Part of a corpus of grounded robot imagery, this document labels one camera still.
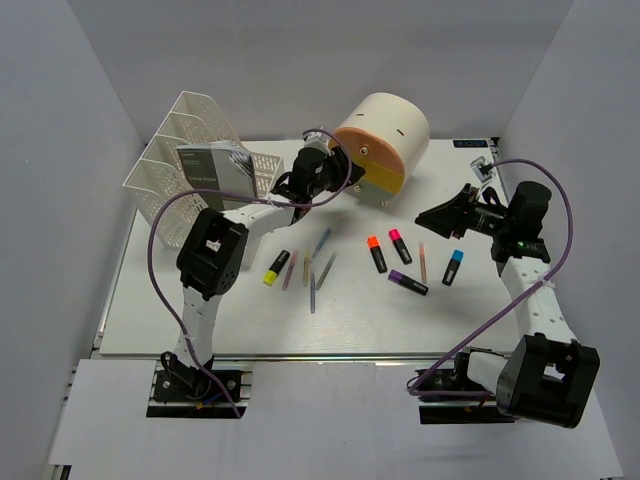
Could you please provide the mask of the orange drawer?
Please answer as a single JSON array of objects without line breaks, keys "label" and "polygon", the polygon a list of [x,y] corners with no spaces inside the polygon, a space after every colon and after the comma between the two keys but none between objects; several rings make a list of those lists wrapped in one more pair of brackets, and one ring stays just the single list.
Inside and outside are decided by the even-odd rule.
[{"label": "orange drawer", "polygon": [[356,163],[366,170],[367,176],[404,173],[399,154],[387,141],[375,134],[355,127],[340,127],[334,131],[334,135]]}]

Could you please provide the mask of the yellow drawer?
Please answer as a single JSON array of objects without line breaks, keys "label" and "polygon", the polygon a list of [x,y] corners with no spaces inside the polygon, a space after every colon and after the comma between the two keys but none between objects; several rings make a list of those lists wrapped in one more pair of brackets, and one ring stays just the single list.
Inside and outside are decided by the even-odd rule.
[{"label": "yellow drawer", "polygon": [[371,160],[363,160],[361,167],[365,174],[360,183],[376,187],[390,195],[397,195],[405,182],[405,171],[401,163],[380,164]]}]

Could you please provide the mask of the cream round drawer cabinet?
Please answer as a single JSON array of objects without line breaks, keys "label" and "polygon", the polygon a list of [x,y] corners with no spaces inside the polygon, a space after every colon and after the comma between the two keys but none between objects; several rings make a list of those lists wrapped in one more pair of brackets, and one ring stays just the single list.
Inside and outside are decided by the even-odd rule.
[{"label": "cream round drawer cabinet", "polygon": [[[413,103],[385,92],[365,97],[337,128],[340,127],[363,129],[387,141],[403,162],[404,186],[430,141],[430,125],[424,113]],[[362,201],[383,207],[391,203],[401,191],[397,195],[390,195],[376,187],[362,185],[360,180],[351,188],[351,193]]]}]

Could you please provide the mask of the grey setup guide booklet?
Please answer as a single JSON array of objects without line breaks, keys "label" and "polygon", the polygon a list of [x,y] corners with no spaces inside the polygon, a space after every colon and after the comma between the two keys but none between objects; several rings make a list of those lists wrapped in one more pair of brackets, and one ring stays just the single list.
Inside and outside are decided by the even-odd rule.
[{"label": "grey setup guide booklet", "polygon": [[193,189],[220,190],[256,198],[254,163],[243,146],[222,140],[176,148],[184,175]]}]

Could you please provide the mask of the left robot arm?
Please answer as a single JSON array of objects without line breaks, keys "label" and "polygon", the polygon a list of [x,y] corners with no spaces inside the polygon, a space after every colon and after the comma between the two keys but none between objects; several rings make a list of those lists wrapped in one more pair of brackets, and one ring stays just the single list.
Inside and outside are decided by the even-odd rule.
[{"label": "left robot arm", "polygon": [[180,335],[164,365],[177,376],[177,387],[199,399],[211,387],[203,367],[213,359],[212,337],[222,297],[236,282],[249,243],[301,220],[323,192],[336,194],[360,180],[366,170],[338,146],[329,152],[302,148],[290,171],[270,191],[271,198],[238,209],[202,210],[177,257],[183,287]]}]

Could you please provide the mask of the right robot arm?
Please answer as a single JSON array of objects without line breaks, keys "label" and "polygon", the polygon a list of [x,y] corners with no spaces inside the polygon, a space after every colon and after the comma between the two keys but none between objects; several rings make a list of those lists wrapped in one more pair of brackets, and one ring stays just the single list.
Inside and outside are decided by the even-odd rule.
[{"label": "right robot arm", "polygon": [[465,185],[452,200],[417,216],[417,225],[444,238],[467,231],[491,238],[520,335],[509,355],[463,347],[452,368],[422,372],[412,390],[436,410],[432,422],[463,422],[463,401],[489,407],[488,414],[472,416],[475,422],[527,419],[572,429],[581,421],[600,358],[577,340],[550,282],[551,259],[540,232],[551,197],[546,186],[525,181],[502,205],[493,190],[479,194]]}]

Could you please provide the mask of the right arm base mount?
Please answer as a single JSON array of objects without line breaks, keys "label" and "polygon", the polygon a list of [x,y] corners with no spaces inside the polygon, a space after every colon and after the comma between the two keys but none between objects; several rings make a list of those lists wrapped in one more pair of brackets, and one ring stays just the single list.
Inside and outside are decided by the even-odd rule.
[{"label": "right arm base mount", "polygon": [[419,381],[426,369],[417,369],[406,382],[420,392],[419,417],[422,425],[513,424],[512,416],[499,411],[495,393],[469,377],[470,361],[489,361],[489,386],[495,387],[497,376],[509,359],[494,350],[465,347],[452,358],[452,365],[441,365],[428,378]]}]

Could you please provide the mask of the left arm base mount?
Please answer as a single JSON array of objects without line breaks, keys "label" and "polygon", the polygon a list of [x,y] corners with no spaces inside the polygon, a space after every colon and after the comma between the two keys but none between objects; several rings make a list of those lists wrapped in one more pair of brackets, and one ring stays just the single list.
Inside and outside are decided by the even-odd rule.
[{"label": "left arm base mount", "polygon": [[250,398],[251,373],[214,370],[223,389],[197,367],[182,363],[173,352],[160,355],[153,376],[146,417],[162,419],[240,419]]}]

